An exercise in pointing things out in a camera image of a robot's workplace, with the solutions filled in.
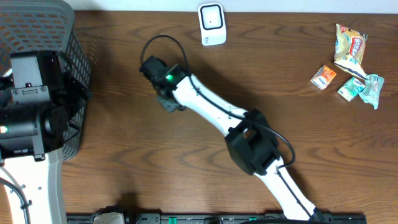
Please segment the light green snack packet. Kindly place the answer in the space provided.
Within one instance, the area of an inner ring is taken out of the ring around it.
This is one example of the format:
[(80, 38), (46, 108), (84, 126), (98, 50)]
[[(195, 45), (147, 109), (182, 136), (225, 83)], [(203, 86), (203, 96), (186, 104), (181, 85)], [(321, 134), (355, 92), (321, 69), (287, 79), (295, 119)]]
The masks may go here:
[(379, 106), (379, 95), (384, 84), (384, 78), (376, 74), (369, 74), (365, 81), (365, 88), (359, 96), (365, 103), (369, 103), (376, 110)]

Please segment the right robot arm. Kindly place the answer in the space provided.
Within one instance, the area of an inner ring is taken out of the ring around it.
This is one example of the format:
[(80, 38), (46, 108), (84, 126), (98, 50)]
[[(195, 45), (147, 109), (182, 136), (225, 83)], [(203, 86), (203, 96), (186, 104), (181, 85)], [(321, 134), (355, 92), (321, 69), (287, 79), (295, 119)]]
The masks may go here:
[(140, 72), (171, 110), (189, 108), (211, 123), (223, 136), (233, 162), (246, 174), (258, 177), (291, 220), (324, 221), (321, 211), (304, 196), (287, 171), (279, 140), (257, 109), (239, 108), (209, 90), (186, 68), (169, 67), (156, 57), (141, 63)]

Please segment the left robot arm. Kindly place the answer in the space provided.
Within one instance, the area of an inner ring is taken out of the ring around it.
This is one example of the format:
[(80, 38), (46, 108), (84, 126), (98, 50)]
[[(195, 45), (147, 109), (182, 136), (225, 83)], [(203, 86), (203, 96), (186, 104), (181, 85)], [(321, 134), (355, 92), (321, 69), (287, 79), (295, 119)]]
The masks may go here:
[(63, 147), (82, 127), (73, 118), (91, 98), (71, 59), (51, 50), (11, 55), (10, 94), (1, 103), (1, 183), (13, 223), (66, 223)]

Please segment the large yellow snack bag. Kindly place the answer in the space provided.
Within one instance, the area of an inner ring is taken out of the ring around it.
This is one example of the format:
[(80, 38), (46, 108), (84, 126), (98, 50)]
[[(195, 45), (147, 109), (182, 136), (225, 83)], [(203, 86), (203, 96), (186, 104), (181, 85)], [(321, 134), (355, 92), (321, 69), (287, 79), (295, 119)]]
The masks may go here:
[(367, 80), (362, 67), (368, 35), (336, 24), (334, 64), (352, 76)]

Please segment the orange candy packet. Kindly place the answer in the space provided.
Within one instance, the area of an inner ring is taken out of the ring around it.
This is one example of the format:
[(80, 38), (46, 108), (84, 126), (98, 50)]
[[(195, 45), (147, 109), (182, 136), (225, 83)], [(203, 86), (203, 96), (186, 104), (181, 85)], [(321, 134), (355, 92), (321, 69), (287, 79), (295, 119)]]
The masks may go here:
[(335, 77), (336, 72), (324, 65), (314, 74), (310, 81), (320, 90), (324, 90)]

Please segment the teal candy packet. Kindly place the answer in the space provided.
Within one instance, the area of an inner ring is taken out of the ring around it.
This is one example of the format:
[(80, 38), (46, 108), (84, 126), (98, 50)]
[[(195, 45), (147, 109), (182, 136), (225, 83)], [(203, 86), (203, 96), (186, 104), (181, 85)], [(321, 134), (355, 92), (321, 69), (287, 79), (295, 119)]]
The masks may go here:
[(338, 94), (342, 96), (346, 101), (353, 100), (360, 92), (365, 88), (360, 80), (353, 77), (349, 79), (339, 90)]

